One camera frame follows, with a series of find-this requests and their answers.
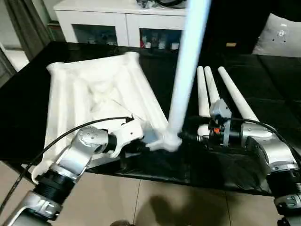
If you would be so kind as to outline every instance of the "white pole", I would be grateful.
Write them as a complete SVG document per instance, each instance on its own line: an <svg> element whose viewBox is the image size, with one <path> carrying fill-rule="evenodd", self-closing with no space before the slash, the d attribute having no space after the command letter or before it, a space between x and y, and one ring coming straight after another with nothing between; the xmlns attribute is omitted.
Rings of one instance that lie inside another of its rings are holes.
<svg viewBox="0 0 301 226"><path fill-rule="evenodd" d="M212 75L212 71L210 67L205 67L205 76L206 76L206 82L207 82L207 87L208 87L208 92L209 92L209 97L210 97L210 106L218 101L220 99L220 95L218 94L217 87Z"/></svg>
<svg viewBox="0 0 301 226"><path fill-rule="evenodd" d="M199 116L210 117L204 68L202 66L198 67L197 75L198 75L198 114ZM210 130L208 129L208 124L203 124L198 128L199 136L206 136L209 135L209 133Z"/></svg>
<svg viewBox="0 0 301 226"><path fill-rule="evenodd" d="M162 139L149 147L151 150L165 148L176 151L182 140L182 130L191 88L203 43L211 0L188 0L185 30L182 32L178 64L175 73L174 90L170 106L167 130Z"/></svg>
<svg viewBox="0 0 301 226"><path fill-rule="evenodd" d="M204 68L202 66L198 67L198 114L199 116L210 117Z"/></svg>
<svg viewBox="0 0 301 226"><path fill-rule="evenodd" d="M233 80L230 78L229 74L224 67L219 67L218 72L220 73L222 80L224 81L236 107L238 108L241 116L244 119L251 119L259 121L249 104L244 99L243 95L240 93L239 89L236 87Z"/></svg>

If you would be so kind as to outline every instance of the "black tablecloth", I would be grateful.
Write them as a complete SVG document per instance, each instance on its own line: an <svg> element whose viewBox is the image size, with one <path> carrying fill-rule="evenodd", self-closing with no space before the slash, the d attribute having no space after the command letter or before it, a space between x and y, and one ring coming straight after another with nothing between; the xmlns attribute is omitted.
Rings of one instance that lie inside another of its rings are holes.
<svg viewBox="0 0 301 226"><path fill-rule="evenodd" d="M168 117L177 53L128 47L75 43L50 43L24 69L0 89L0 160L28 163L43 149L50 75L53 62L73 62L140 53L140 65ZM233 116L240 117L217 72L224 66L260 121L274 126L299 151L301 149L301 60L298 58L221 55L204 53L199 65L211 66L220 96ZM196 80L187 118L198 114ZM194 123L185 122L194 131ZM214 147L184 142L178 152L145 152L90 170L94 173L167 181L190 186L235 190L270 195L265 175L254 153L243 149Z"/></svg>

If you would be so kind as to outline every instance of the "robotic arm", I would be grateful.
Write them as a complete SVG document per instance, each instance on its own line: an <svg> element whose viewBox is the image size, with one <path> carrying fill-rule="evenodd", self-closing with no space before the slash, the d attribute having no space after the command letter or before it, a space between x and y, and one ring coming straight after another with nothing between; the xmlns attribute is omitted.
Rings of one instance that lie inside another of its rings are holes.
<svg viewBox="0 0 301 226"><path fill-rule="evenodd" d="M37 178L39 184L27 193L4 226L51 225L48 220L56 220L59 216L65 199L93 154L107 153L114 158L122 147L142 138L143 130L138 120L125 123L111 134L95 127L80 129L49 170Z"/></svg>

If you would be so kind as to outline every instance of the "black cable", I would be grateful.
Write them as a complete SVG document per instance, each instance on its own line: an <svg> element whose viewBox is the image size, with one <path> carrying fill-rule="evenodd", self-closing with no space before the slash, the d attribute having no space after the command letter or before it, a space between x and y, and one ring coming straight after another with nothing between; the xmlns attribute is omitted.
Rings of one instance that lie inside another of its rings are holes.
<svg viewBox="0 0 301 226"><path fill-rule="evenodd" d="M182 3L184 0L174 0L174 1L171 1L171 2L161 2L161 0L157 0L157 3L161 6L164 6L164 7L170 7L170 8L176 8L174 6Z"/></svg>
<svg viewBox="0 0 301 226"><path fill-rule="evenodd" d="M44 148L44 150L42 152L40 152L25 168L25 170L19 175L18 179L15 181L15 183L12 185L10 191L8 192L8 194L6 195L5 199L3 200L1 207L0 207L0 216L7 204L7 202L9 201L11 195L13 194L13 192L15 191L15 189L17 188L17 186L19 185L20 181L22 180L22 178L24 177L24 175L26 174L26 172L28 171L28 169L49 149L51 148L53 145L55 145L59 140L61 140L62 138L64 138L65 136L67 136L68 134L83 128L85 126L94 124L94 123L98 123L98 122L102 122L102 121L108 121L108 120L118 120L118 119L125 119L125 120L131 120L132 118L130 117L114 117L114 118L106 118L106 119L98 119L98 120L94 120L94 121L90 121L87 123L84 123L82 125L79 125L77 127L72 128L71 130L63 133L62 135L60 135L57 139L55 139L54 141L52 141L47 147Z"/></svg>

